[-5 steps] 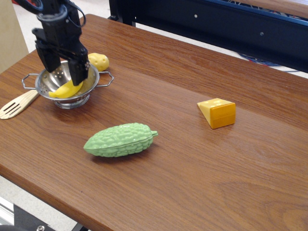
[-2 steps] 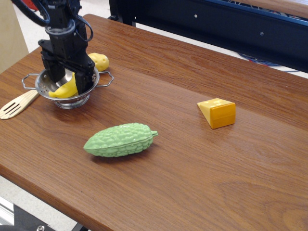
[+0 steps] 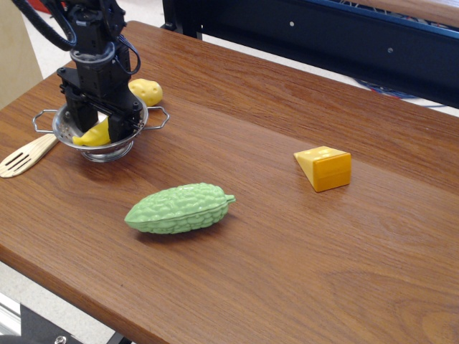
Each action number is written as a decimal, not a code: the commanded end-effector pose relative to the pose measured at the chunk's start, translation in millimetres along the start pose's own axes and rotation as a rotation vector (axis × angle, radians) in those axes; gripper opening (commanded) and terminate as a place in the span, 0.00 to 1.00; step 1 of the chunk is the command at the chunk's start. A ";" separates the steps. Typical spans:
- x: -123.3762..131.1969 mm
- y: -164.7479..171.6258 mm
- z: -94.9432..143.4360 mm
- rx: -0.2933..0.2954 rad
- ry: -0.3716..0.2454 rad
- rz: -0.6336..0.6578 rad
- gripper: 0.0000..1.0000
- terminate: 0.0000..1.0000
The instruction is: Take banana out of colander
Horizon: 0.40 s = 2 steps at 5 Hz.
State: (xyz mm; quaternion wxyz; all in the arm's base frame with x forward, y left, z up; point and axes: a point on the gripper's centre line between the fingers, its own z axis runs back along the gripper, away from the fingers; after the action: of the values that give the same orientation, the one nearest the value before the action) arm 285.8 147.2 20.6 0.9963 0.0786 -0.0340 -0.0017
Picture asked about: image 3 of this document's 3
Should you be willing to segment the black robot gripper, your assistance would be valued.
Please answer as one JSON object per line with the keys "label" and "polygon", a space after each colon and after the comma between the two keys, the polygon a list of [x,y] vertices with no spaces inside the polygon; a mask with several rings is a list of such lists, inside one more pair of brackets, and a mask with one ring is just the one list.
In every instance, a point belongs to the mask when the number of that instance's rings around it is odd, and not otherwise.
{"label": "black robot gripper", "polygon": [[140,101],[128,88],[131,76],[130,44],[84,44],[70,50],[76,68],[60,70],[61,89],[77,128],[85,133],[98,122],[98,112],[108,115],[111,143],[124,140],[138,130]]}

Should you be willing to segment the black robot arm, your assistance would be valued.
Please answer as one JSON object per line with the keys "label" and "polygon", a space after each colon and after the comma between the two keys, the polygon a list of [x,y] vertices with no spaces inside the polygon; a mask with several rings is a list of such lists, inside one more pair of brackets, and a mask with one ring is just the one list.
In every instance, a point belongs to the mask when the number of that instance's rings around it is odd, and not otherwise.
{"label": "black robot arm", "polygon": [[115,143],[138,129],[141,104],[128,88],[137,51],[122,35],[125,11],[116,1],[45,1],[67,39],[75,67],[57,74],[67,109],[81,132],[95,125],[98,113],[108,116],[108,135]]}

